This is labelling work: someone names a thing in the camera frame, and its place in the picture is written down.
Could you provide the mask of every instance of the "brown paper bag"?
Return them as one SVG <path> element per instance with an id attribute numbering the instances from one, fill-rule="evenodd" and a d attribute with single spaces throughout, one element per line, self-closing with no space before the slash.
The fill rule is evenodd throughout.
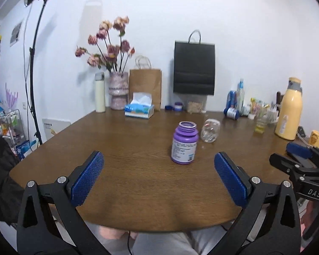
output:
<path id="1" fill-rule="evenodd" d="M 140 60 L 146 60 L 146 64 L 140 63 Z M 152 104 L 156 111 L 161 109 L 162 98 L 162 71 L 152 69 L 151 63 L 146 57 L 137 57 L 136 66 L 138 69 L 131 69 L 129 76 L 129 102 L 133 99 L 134 92 L 150 93 Z"/>

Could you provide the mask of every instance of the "silver screw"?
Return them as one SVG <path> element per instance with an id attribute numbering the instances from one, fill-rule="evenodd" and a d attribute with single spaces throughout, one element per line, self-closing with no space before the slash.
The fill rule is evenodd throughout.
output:
<path id="1" fill-rule="evenodd" d="M 252 177 L 252 182 L 255 184 L 259 184 L 261 182 L 261 180 L 260 180 L 260 178 L 254 176 L 254 177 Z"/>
<path id="2" fill-rule="evenodd" d="M 33 187 L 34 186 L 34 181 L 31 180 L 27 183 L 27 187 Z"/>
<path id="3" fill-rule="evenodd" d="M 65 176 L 61 176 L 58 178 L 58 183 L 64 183 L 66 181 L 66 177 Z"/>
<path id="4" fill-rule="evenodd" d="M 289 183 L 289 181 L 286 181 L 286 180 L 285 180 L 285 181 L 284 181 L 284 186 L 288 188 L 288 187 L 291 186 L 291 184 Z"/>

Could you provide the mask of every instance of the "wooden table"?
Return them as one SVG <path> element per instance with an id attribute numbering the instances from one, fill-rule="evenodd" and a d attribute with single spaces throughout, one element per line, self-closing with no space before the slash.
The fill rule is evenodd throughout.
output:
<path id="1" fill-rule="evenodd" d="M 221 122 L 214 143 L 199 140 L 195 160 L 179 165 L 170 159 L 172 137 L 180 121 L 198 130 L 208 118 Z M 236 218 L 235 206 L 214 169 L 214 156 L 225 151 L 249 176 L 280 184 L 287 175 L 268 161 L 284 154 L 286 140 L 273 127 L 254 133 L 254 121 L 224 118 L 221 112 L 188 114 L 155 112 L 149 119 L 125 117 L 122 111 L 92 112 L 22 160 L 10 176 L 22 187 L 68 176 L 93 150 L 104 154 L 105 166 L 84 205 L 86 221 L 131 231 L 187 231 Z"/>

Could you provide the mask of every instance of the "white label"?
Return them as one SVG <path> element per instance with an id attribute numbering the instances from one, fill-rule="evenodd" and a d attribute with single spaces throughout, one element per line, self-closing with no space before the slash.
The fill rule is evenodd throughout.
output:
<path id="1" fill-rule="evenodd" d="M 287 120 L 288 120 L 288 116 L 285 115 L 281 123 L 280 131 L 279 131 L 280 134 L 283 134 L 285 132 Z"/>
<path id="2" fill-rule="evenodd" d="M 235 120 L 235 118 L 236 118 L 236 109 L 235 108 L 229 108 L 227 110 L 227 117 Z"/>
<path id="3" fill-rule="evenodd" d="M 176 161 L 179 161 L 182 163 L 191 162 L 194 160 L 196 145 L 197 145 L 197 142 L 182 143 L 173 139 L 171 157 L 175 159 Z"/>

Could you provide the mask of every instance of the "purple plastic jar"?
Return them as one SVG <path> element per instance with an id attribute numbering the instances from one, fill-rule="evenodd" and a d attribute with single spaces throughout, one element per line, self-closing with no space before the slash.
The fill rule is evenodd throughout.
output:
<path id="1" fill-rule="evenodd" d="M 180 122 L 172 140 L 171 159 L 178 164 L 191 163 L 195 157 L 199 132 L 193 122 Z"/>

